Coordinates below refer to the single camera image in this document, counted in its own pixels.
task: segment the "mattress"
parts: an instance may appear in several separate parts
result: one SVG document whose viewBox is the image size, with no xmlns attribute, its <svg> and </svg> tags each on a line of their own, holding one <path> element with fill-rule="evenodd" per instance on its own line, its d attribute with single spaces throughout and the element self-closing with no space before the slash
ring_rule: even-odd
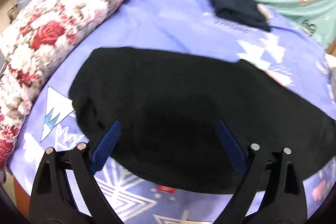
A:
<svg viewBox="0 0 336 224">
<path fill-rule="evenodd" d="M 209 0 L 125 0 L 70 54 L 40 93 L 9 160 L 18 182 L 31 193 L 47 147 L 61 151 L 87 142 L 76 124 L 68 90 L 81 65 L 98 47 L 151 48 L 229 62 L 245 59 L 335 119 L 323 47 L 278 12 L 269 11 L 273 14 L 268 22 L 271 33 L 216 17 Z M 68 178 L 78 209 L 89 215 L 71 171 Z M 95 178 L 118 216 L 130 224 L 212 223 L 231 198 L 155 185 L 112 158 Z M 308 216 L 335 181 L 335 158 L 304 181 Z M 248 214 L 258 210 L 263 194 L 256 194 Z"/>
</svg>

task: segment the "floral blanket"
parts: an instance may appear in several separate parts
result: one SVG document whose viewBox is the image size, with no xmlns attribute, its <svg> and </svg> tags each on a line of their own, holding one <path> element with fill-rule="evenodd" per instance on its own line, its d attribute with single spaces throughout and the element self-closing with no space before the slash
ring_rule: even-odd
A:
<svg viewBox="0 0 336 224">
<path fill-rule="evenodd" d="M 0 181 L 25 117 L 70 52 L 123 0 L 32 0 L 0 37 Z"/>
</svg>

